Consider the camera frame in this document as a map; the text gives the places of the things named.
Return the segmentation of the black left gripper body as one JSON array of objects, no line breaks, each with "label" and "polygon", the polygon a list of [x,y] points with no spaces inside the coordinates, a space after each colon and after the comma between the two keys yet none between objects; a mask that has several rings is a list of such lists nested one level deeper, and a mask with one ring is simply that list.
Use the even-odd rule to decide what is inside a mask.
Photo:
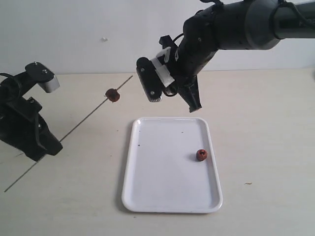
[{"label": "black left gripper body", "polygon": [[39,114],[42,106],[33,97],[0,106],[0,140],[22,151],[27,157],[49,153],[49,128]]}]

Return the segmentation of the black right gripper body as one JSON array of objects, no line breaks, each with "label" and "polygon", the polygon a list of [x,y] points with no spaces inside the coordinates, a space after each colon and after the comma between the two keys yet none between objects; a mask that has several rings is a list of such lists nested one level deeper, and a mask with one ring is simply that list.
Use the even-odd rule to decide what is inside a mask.
[{"label": "black right gripper body", "polygon": [[169,71],[175,79],[169,89],[174,96],[186,84],[194,84],[197,74],[217,52],[215,46],[172,46]]}]

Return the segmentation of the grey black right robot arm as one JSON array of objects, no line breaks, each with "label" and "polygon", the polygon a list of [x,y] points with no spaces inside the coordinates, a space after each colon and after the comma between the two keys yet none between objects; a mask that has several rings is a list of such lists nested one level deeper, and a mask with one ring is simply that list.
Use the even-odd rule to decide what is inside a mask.
[{"label": "grey black right robot arm", "polygon": [[197,75],[219,50],[269,50],[287,38],[314,38],[315,2],[242,0],[214,4],[184,22],[175,52],[178,94],[190,112],[202,106]]}]

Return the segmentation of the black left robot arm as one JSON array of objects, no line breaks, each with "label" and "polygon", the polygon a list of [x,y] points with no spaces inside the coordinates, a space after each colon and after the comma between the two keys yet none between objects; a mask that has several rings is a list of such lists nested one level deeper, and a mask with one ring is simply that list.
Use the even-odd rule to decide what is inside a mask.
[{"label": "black left robot arm", "polygon": [[45,155],[57,155],[63,148],[40,115],[42,106],[23,95],[39,83],[27,72],[12,76],[1,73],[0,140],[38,162]]}]

